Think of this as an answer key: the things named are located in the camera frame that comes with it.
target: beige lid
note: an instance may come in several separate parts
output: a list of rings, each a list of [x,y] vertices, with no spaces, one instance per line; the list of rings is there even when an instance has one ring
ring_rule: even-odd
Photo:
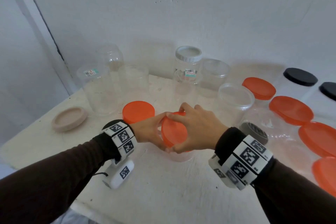
[[[87,117],[87,111],[82,107],[71,107],[60,112],[51,122],[56,132],[64,132],[77,127]]]

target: wrist band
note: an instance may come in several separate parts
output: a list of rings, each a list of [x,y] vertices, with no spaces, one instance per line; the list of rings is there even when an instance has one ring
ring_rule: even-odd
[[[253,183],[272,157],[270,150],[249,135],[239,143],[227,159],[219,159],[214,155],[209,160],[209,165],[219,177],[226,176],[231,183],[242,190]],[[222,178],[221,180],[225,184],[228,183],[227,180]]]
[[[120,160],[112,161],[114,165],[118,165],[130,154],[132,154],[134,148],[138,144],[131,127],[123,121],[119,121],[118,123],[113,124],[108,128],[105,128],[103,132],[111,137],[112,141],[114,142],[120,153]]]

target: right hand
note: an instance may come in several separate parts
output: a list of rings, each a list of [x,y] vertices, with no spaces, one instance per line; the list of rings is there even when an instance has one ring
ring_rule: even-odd
[[[180,122],[187,128],[186,141],[176,144],[172,151],[182,153],[191,150],[214,150],[221,135],[228,129],[222,124],[211,111],[204,110],[200,105],[192,108],[183,103],[179,112],[185,112],[185,116],[166,113],[166,116],[176,122]]]

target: sleeve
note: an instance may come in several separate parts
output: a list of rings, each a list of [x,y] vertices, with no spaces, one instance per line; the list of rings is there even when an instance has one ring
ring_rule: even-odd
[[[221,165],[245,137],[238,128],[220,137],[215,153]],[[271,224],[336,223],[336,198],[274,158],[253,185]]]
[[[51,223],[70,207],[105,161],[118,157],[111,137],[103,133],[3,178],[0,222]]]

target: door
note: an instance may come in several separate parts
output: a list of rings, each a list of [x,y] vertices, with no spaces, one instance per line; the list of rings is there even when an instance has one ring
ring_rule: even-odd
[[[44,40],[24,0],[0,0],[0,146],[72,93]]]

